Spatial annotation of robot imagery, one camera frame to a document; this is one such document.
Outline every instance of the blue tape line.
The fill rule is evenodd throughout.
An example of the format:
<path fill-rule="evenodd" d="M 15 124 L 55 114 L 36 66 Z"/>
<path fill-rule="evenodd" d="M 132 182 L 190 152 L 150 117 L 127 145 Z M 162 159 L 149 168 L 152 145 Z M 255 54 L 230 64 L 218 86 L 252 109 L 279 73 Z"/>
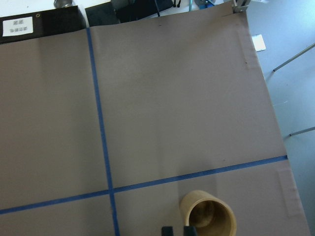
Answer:
<path fill-rule="evenodd" d="M 103 145 L 103 156 L 104 156 L 104 161 L 105 161 L 109 198 L 110 198 L 110 204 L 111 204 L 111 208 L 112 208 L 113 224 L 114 224 L 115 236 L 120 236 L 118 219 L 117 219 L 115 196 L 114 196 L 114 191 L 113 191 L 113 181 L 112 181 L 112 175 L 111 175 L 111 171 L 110 171 L 110 163 L 109 163 L 109 158 L 108 158 L 108 148 L 107 148 L 107 144 L 106 144 L 107 142 L 106 142 L 106 136 L 105 136 L 105 126 L 104 126 L 102 106 L 101 106 L 101 102 L 100 102 L 100 95 L 99 95 L 99 89 L 98 89 L 98 81 L 97 81 L 97 73 L 96 73 L 96 66 L 95 66 L 95 59 L 94 59 L 92 37 L 91 37 L 90 28 L 87 28 L 86 30 L 87 30 L 89 50 L 90 50 L 92 76 L 93 76 L 93 83 L 94 83 L 94 90 L 95 90 L 95 97 L 96 97 L 99 128 L 100 128 L 102 145 Z"/>
<path fill-rule="evenodd" d="M 260 161 L 253 161 L 253 162 L 238 164 L 238 165 L 234 165 L 234 166 L 227 166 L 227 167 L 222 167 L 222 168 L 217 168 L 217 169 L 212 169 L 212 170 L 207 170 L 207 171 L 200 171 L 200 172 L 191 173 L 191 174 L 182 175 L 182 176 L 162 178 L 162 179 L 148 181 L 148 182 L 144 182 L 144 183 L 137 183 L 137 184 L 133 184 L 133 185 L 129 185 L 129 186 L 114 188 L 114 191 L 115 191 L 115 193 L 125 192 L 125 191 L 129 191 L 129 190 L 133 190 L 133 189 L 145 188 L 145 187 L 159 185 L 159 184 L 163 184 L 163 183 L 171 183 L 171 182 L 181 181 L 181 180 L 190 179 L 190 178 L 214 175 L 214 174 L 223 173 L 223 172 L 227 172 L 227 171 L 234 171 L 234 170 L 244 169 L 244 168 L 248 168 L 248 167 L 260 166 L 260 165 L 265 165 L 265 164 L 278 162 L 278 161 L 284 161 L 284 160 L 287 160 L 286 155 L 273 157 L 273 158 L 269 158 L 269 159 L 264 159 L 264 160 L 260 160 Z"/>
<path fill-rule="evenodd" d="M 7 214 L 7 213 L 13 213 L 13 212 L 17 212 L 17 211 L 22 211 L 22 210 L 34 209 L 34 208 L 38 208 L 38 207 L 46 207 L 46 206 L 60 204 L 60 203 L 73 202 L 73 201 L 82 200 L 82 199 L 86 199 L 86 198 L 103 196 L 106 194 L 109 194 L 109 191 L 108 190 L 102 190 L 102 191 L 98 191 L 98 192 L 86 193 L 86 194 L 81 194 L 81 195 L 67 197 L 67 198 L 60 198 L 60 199 L 45 201 L 45 202 L 41 202 L 41 203 L 34 203 L 34 204 L 25 205 L 25 206 L 17 206 L 17 207 L 12 207 L 12 208 L 8 208 L 8 209 L 0 210 L 0 215 Z"/>

